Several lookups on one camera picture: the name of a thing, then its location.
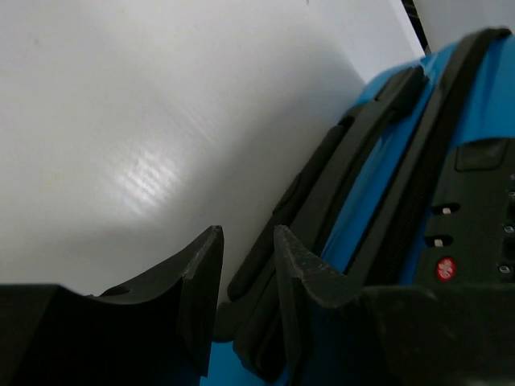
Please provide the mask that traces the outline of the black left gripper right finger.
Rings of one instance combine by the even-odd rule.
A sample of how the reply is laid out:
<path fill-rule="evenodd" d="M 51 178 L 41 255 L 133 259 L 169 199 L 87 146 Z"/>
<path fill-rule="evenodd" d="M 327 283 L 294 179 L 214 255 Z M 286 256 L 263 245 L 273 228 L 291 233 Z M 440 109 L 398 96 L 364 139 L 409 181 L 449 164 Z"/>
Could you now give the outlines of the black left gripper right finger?
<path fill-rule="evenodd" d="M 373 320 L 345 277 L 286 226 L 274 230 L 286 364 L 292 385 L 384 385 Z"/>

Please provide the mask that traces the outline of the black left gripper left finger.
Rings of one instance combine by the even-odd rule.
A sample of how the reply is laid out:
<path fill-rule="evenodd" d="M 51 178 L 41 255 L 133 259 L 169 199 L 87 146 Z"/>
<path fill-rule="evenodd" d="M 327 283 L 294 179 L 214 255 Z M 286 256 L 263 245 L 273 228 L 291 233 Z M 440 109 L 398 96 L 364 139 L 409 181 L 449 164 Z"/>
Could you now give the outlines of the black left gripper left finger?
<path fill-rule="evenodd" d="M 198 385 L 208 373 L 224 251 L 211 226 L 174 256 L 98 297 L 60 290 L 62 385 Z"/>

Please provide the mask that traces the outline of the blue hard-shell suitcase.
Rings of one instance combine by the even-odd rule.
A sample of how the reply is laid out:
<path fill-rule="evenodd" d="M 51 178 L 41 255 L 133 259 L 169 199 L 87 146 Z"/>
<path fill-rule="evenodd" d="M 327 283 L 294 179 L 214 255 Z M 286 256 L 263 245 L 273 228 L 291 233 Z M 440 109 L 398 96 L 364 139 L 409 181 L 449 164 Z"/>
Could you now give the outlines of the blue hard-shell suitcase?
<path fill-rule="evenodd" d="M 292 385 L 274 230 L 345 277 L 384 385 L 514 382 L 514 36 L 466 35 L 365 86 L 229 283 L 208 385 Z"/>

